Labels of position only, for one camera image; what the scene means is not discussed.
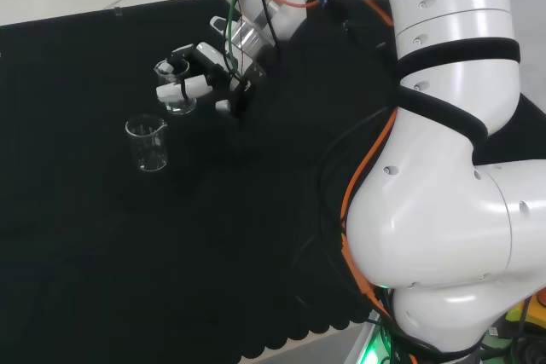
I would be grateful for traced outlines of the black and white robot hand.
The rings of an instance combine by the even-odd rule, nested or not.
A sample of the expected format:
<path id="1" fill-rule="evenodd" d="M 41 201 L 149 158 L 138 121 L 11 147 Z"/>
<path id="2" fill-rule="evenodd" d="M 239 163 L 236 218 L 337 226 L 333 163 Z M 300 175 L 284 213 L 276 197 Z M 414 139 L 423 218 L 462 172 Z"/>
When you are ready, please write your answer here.
<path id="1" fill-rule="evenodd" d="M 237 74 L 224 53 L 205 42 L 174 49 L 154 67 L 159 80 L 157 99 L 167 112 L 184 115 L 195 109 L 201 97 L 226 89 L 229 95 L 217 101 L 215 109 L 241 120 L 266 74 L 259 64 L 244 54 L 239 64 L 241 72 Z"/>

